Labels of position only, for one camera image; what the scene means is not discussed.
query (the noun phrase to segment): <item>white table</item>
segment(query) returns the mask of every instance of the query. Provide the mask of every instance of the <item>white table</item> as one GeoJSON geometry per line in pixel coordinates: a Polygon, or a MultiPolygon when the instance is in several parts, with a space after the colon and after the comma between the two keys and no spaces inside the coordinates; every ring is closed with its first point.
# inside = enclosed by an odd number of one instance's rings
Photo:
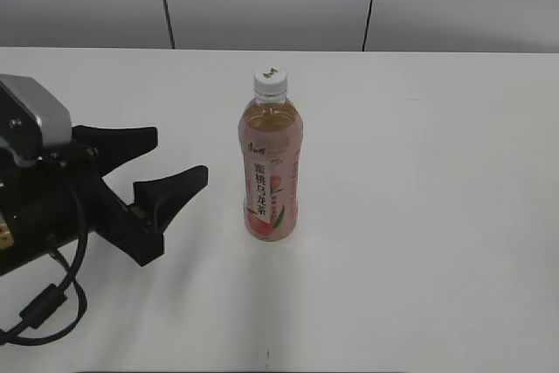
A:
{"type": "MultiPolygon", "coordinates": [[[[4,48],[0,73],[75,124],[159,128],[107,178],[127,201],[134,180],[210,167],[150,266],[92,235],[85,319],[0,348],[2,372],[559,371],[559,56],[4,48]],[[237,138],[270,63],[306,124],[300,223],[277,244],[245,232],[237,138]]],[[[61,275],[44,258],[2,277],[2,328],[61,275]]]]}

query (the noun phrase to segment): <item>plastic bottle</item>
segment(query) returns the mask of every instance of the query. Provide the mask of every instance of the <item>plastic bottle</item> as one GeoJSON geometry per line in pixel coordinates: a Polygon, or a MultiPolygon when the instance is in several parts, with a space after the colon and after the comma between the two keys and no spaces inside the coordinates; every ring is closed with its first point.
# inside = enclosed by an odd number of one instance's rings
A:
{"type": "Polygon", "coordinates": [[[297,223],[297,181],[303,121],[287,99],[287,74],[266,67],[254,75],[254,100],[238,124],[245,158],[245,225],[274,242],[297,223]]]}

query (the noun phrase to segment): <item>black cable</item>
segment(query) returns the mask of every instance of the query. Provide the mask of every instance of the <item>black cable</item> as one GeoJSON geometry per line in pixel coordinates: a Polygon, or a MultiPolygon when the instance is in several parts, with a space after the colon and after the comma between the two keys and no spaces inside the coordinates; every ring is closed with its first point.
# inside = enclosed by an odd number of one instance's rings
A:
{"type": "Polygon", "coordinates": [[[68,327],[66,327],[59,333],[55,335],[47,336],[45,338],[19,337],[19,335],[22,332],[24,332],[27,328],[29,328],[31,326],[31,323],[33,322],[33,319],[24,318],[14,328],[6,332],[0,330],[0,345],[9,342],[16,345],[31,346],[31,345],[43,345],[52,341],[56,341],[57,339],[62,338],[63,336],[70,333],[76,327],[79,320],[81,320],[81,317],[83,317],[83,314],[80,314],[81,310],[83,310],[83,312],[85,313],[85,308],[87,307],[86,295],[75,279],[79,269],[81,268],[81,264],[83,263],[83,260],[86,256],[87,233],[88,233],[87,223],[86,223],[86,213],[83,209],[83,206],[81,205],[81,202],[79,200],[78,194],[76,193],[75,189],[72,187],[70,183],[68,183],[67,185],[69,187],[68,189],[72,194],[73,201],[76,204],[76,211],[78,212],[78,225],[79,225],[78,247],[76,248],[76,254],[71,266],[68,265],[66,259],[64,258],[64,256],[62,256],[62,254],[58,251],[58,249],[56,249],[56,247],[54,249],[51,249],[51,252],[52,255],[54,255],[53,258],[56,257],[55,260],[57,260],[65,269],[66,267],[68,267],[68,269],[66,270],[66,276],[64,277],[64,279],[62,279],[60,284],[57,286],[57,291],[58,293],[63,294],[64,291],[71,284],[74,285],[74,288],[76,289],[76,294],[78,295],[78,303],[79,303],[78,318],[76,318],[76,321],[74,321],[72,324],[70,324],[68,327]]]}
{"type": "MultiPolygon", "coordinates": [[[[66,261],[66,258],[64,258],[64,256],[60,253],[58,249],[55,248],[51,250],[51,257],[59,264],[61,264],[66,270],[66,272],[69,273],[70,265],[68,264],[68,261],[66,261]]],[[[61,331],[57,332],[56,334],[48,335],[41,338],[27,338],[27,337],[17,336],[15,338],[12,338],[10,340],[10,343],[15,345],[21,345],[24,347],[37,347],[39,345],[45,345],[50,342],[55,342],[60,338],[63,338],[66,335],[70,334],[78,326],[79,321],[81,321],[81,318],[83,318],[84,314],[87,311],[86,292],[84,292],[84,289],[81,288],[81,286],[79,285],[76,279],[72,281],[72,284],[74,289],[76,290],[76,294],[78,295],[78,315],[70,325],[68,325],[66,328],[62,329],[61,331]]]]}

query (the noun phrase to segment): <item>bottle label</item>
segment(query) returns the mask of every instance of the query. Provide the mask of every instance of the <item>bottle label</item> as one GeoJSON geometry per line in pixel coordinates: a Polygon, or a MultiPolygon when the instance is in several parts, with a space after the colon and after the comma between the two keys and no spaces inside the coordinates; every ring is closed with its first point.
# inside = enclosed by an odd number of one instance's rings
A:
{"type": "Polygon", "coordinates": [[[244,144],[246,219],[261,237],[281,235],[294,228],[299,151],[292,147],[270,149],[250,140],[244,144]]]}

